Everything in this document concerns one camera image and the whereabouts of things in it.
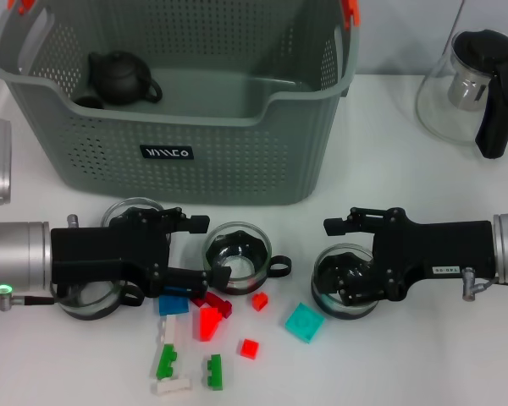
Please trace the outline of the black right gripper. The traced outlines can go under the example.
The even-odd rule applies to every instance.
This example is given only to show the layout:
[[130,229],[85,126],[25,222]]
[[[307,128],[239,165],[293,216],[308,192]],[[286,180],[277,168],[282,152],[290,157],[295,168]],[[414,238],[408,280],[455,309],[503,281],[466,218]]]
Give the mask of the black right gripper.
[[373,233],[373,260],[354,253],[325,255],[319,261],[319,293],[338,295],[345,305],[402,301],[423,280],[495,277],[493,226],[488,221],[421,224],[405,211],[352,207],[346,218],[323,221],[328,236]]

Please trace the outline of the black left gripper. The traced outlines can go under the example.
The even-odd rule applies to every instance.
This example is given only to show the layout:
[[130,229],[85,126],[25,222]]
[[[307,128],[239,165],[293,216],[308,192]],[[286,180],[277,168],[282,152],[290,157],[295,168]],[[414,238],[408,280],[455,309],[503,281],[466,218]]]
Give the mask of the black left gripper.
[[124,281],[147,297],[165,294],[204,299],[209,288],[226,288],[228,266],[208,271],[168,269],[171,233],[205,234],[206,215],[188,217],[180,207],[130,208],[101,228],[54,228],[51,231],[52,283],[80,285]]

